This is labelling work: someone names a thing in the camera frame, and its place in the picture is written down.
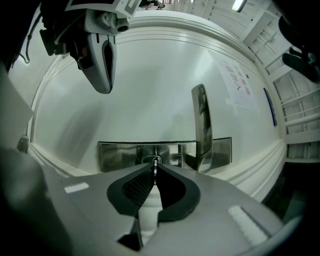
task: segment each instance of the ceiling light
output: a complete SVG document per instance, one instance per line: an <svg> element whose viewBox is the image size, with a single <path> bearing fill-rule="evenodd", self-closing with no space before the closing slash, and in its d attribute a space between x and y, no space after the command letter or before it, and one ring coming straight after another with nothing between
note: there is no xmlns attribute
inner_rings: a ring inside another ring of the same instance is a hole
<svg viewBox="0 0 320 256"><path fill-rule="evenodd" d="M244 8L246 2L247 2L247 0L235 0L234 4L232 6L232 10L240 13L242 11L242 9Z"/></svg>

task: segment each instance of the metal plate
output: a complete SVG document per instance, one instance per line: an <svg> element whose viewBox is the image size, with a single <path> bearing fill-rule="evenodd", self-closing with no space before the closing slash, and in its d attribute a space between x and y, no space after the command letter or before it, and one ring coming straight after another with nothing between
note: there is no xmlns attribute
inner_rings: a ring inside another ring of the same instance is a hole
<svg viewBox="0 0 320 256"><path fill-rule="evenodd" d="M230 137L214 139L212 148L213 154L202 160L199 167L200 172L231 163L232 140ZM150 163L155 157L158 157L163 164L193 170L189 159L196 157L196 141L98 142L99 168L104 173Z"/></svg>

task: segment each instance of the white sticker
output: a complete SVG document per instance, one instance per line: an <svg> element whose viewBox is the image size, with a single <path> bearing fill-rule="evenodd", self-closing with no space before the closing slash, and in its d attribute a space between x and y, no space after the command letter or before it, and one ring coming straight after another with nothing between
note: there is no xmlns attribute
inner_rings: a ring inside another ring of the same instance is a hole
<svg viewBox="0 0 320 256"><path fill-rule="evenodd" d="M70 193L73 193L73 192L85 190L87 188L89 188L89 185L87 183L85 183L85 182L82 182L82 183L66 186L64 188L64 190L65 190L65 192L67 194L70 194Z"/></svg>
<svg viewBox="0 0 320 256"><path fill-rule="evenodd" d="M226 60L219 57L215 59L233 104L237 107L257 110L253 91L239 63L233 59Z"/></svg>

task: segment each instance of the black cable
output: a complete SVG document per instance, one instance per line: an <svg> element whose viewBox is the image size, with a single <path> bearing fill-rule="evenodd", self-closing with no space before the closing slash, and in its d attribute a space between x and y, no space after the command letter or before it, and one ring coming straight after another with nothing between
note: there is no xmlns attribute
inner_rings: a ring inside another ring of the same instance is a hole
<svg viewBox="0 0 320 256"><path fill-rule="evenodd" d="M42 15L41 13L38 15L38 17L36 17L33 25L32 25L32 28L30 30L30 33L28 34L27 36L27 41L26 41L26 47L25 47L25 57L20 53L19 55L23 58L25 64L28 64L30 62L30 58L29 58L29 44L30 44L30 40L32 38L32 34L34 33L35 29L36 29L36 26L38 25L40 19L41 19Z"/></svg>

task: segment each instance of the gray surface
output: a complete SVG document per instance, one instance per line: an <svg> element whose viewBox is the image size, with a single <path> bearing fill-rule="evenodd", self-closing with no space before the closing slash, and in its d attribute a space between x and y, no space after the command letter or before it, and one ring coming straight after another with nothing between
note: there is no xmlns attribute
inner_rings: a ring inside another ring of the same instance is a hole
<svg viewBox="0 0 320 256"><path fill-rule="evenodd" d="M165 165L193 180L200 202L184 220L160 223L142 252L153 255L237 255L251 248L227 210L241 206L260 227L274 235L283 226L265 206L226 181Z"/></svg>
<svg viewBox="0 0 320 256"><path fill-rule="evenodd" d="M145 165L65 178L62 180L63 186L56 173L52 170L47 172L45 176L49 193L71 237L74 255L102 255L102 251L105 250L109 255L125 255L126 250L123 246L113 242L129 233L134 218L116 212L107 198L107 188L113 181ZM185 219L160 223L139 254L231 256L251 250L253 247L227 212L235 205L241 206L270 236L283 227L281 221L270 210L228 182L195 171L165 166L198 185L201 192L200 202ZM65 193L63 187L82 182L86 182L89 188L68 195ZM111 252L108 246L118 251Z"/></svg>
<svg viewBox="0 0 320 256"><path fill-rule="evenodd" d="M5 149L15 149L33 111L13 87L2 62L0 78L0 145Z"/></svg>
<svg viewBox="0 0 320 256"><path fill-rule="evenodd" d="M132 256L137 255L134 251L116 242L97 221L91 222L86 215L74 204L66 194L56 171L48 166L43 166L48 194L54 208L68 232L72 255L75 256Z"/></svg>
<svg viewBox="0 0 320 256"><path fill-rule="evenodd" d="M121 215L107 198L107 189L114 181L139 170L148 164L96 175L62 179L64 187L85 182L89 188L68 194L86 218L104 230L114 240L130 233L134 217Z"/></svg>

